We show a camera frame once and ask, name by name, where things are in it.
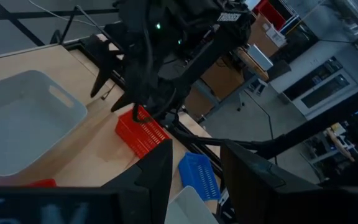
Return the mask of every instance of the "wooden tabletop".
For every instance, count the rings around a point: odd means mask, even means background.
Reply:
[[[84,65],[61,45],[0,55],[0,80],[28,70],[45,73],[84,105],[109,90],[108,86],[104,86],[91,99],[90,92],[96,79],[95,74],[85,69]]]
[[[238,47],[236,51],[241,56],[241,58],[247,62],[247,65],[255,70],[261,80],[265,82],[269,80],[269,75],[267,72],[263,70],[263,68],[256,61],[254,61],[254,59],[252,59],[242,47]]]
[[[342,143],[340,142],[340,140],[338,140],[337,136],[335,135],[335,132],[331,129],[331,128],[327,128],[326,129],[327,135],[329,136],[329,138],[332,140],[332,142],[335,144],[336,148],[338,149],[338,151],[344,155],[345,157],[347,157],[350,161],[354,162],[356,161],[352,154],[349,152],[349,150],[347,150]]]
[[[52,150],[20,174],[11,177],[5,184],[24,185],[40,179],[54,178],[58,186],[98,187],[139,160],[114,131],[117,117],[131,108],[128,106],[116,113],[110,112],[110,107],[123,91],[115,86],[105,101],[99,99],[114,85],[110,80],[97,97],[91,99],[90,89],[99,70],[81,52],[69,53],[62,46],[53,46],[0,57],[0,80],[32,69],[46,73],[84,103],[88,114],[84,121]],[[187,114],[182,113],[180,121],[193,133],[210,136]],[[173,198],[183,188],[177,166],[187,148],[173,136],[170,137],[173,139],[170,198]],[[211,147],[211,150],[219,155],[218,147]],[[221,180],[218,177],[216,179],[219,185]],[[216,211],[216,200],[206,204],[212,212]]]

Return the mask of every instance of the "white plastic basket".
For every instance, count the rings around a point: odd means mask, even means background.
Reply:
[[[34,163],[86,114],[84,105],[41,72],[1,80],[0,180]]]
[[[193,187],[185,187],[168,205],[165,224],[218,224]]]

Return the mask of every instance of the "red plastic basket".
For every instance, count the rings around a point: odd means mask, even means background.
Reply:
[[[150,115],[140,106],[137,117],[145,119]],[[136,123],[132,119],[132,110],[118,117],[116,133],[139,158],[143,158],[163,140],[169,139],[169,136],[154,120],[145,124]]]
[[[57,187],[54,179],[39,180],[31,184],[27,184],[27,187]]]

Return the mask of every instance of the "cabinet door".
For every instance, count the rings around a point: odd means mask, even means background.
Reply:
[[[302,94],[293,104],[307,115],[323,105],[334,101],[356,88],[358,84],[343,70],[336,72],[306,93]]]

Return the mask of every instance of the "red object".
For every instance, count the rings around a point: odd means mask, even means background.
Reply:
[[[31,184],[27,184],[26,187],[56,187],[56,181],[53,179],[39,180]]]
[[[137,117],[145,119],[150,115],[140,106]],[[154,120],[145,124],[136,123],[132,119],[132,110],[118,117],[116,133],[139,158],[143,158],[163,140],[169,139],[169,136]]]
[[[261,1],[253,10],[254,13],[261,13],[274,25],[276,30],[280,30],[285,25],[284,17],[271,5],[268,0]]]

